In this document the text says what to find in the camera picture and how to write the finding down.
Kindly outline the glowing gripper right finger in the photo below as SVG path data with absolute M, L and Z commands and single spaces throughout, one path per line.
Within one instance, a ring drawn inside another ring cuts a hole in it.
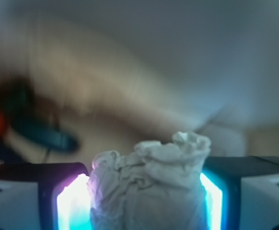
M 279 157 L 208 157 L 209 230 L 279 230 Z

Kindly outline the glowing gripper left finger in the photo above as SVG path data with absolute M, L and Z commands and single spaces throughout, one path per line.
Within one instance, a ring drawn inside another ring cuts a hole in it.
M 0 230 L 89 230 L 87 168 L 79 162 L 0 165 Z

